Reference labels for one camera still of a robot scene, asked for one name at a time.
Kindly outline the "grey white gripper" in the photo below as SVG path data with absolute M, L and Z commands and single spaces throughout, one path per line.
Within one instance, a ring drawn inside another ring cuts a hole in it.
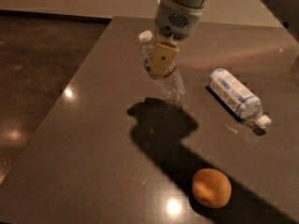
M 186 39 L 194 33 L 203 11 L 202 7 L 186 7 L 175 0 L 159 0 L 155 16 L 159 35 L 172 36 L 177 41 Z M 178 53 L 177 45 L 157 42 L 152 55 L 150 76 L 154 79 L 165 77 Z

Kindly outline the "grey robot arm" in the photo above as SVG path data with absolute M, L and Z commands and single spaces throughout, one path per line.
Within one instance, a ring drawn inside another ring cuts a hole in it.
M 155 21 L 160 37 L 184 45 L 185 67 L 298 76 L 299 0 L 158 0 Z

